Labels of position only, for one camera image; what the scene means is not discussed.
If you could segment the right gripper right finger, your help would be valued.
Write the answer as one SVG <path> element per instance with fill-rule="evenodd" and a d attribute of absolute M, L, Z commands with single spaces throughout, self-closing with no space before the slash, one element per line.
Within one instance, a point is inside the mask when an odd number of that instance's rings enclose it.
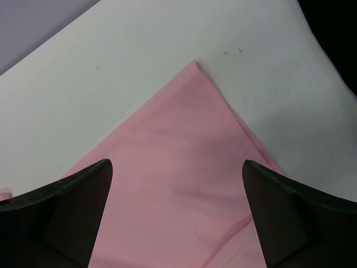
<path fill-rule="evenodd" d="M 244 189 L 267 267 L 356 267 L 356 203 L 253 160 Z"/>

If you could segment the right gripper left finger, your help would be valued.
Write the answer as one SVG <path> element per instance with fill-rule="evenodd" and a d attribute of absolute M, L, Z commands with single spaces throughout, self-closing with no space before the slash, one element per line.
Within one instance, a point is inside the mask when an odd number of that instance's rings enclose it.
<path fill-rule="evenodd" d="M 102 159 L 1 201 L 1 267 L 88 267 L 112 177 Z"/>

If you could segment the pink t-shirt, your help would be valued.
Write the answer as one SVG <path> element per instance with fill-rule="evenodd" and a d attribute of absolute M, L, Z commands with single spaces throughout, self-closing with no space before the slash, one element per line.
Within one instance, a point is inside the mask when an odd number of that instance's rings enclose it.
<path fill-rule="evenodd" d="M 190 63 L 61 178 L 108 159 L 88 267 L 265 267 L 242 167 L 280 167 Z"/>

